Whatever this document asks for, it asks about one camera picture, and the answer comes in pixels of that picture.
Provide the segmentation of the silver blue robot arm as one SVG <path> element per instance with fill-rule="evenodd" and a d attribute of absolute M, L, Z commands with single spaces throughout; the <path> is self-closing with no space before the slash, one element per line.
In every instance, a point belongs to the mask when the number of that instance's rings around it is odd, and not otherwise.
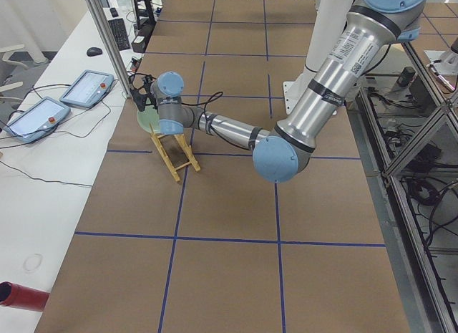
<path fill-rule="evenodd" d="M 308 82 L 287 118 L 271 131 L 207 110 L 204 104 L 182 101 L 183 78 L 177 72 L 159 77 L 146 74 L 130 94 L 137 109 L 157 110 L 160 133 L 176 135 L 195 128 L 252 152 L 255 170 L 272 183 L 301 172 L 316 149 L 316 136 L 345 103 L 384 45 L 410 42 L 419 34 L 418 19 L 427 0 L 355 0 L 346 14 L 346 27 L 318 72 Z"/>

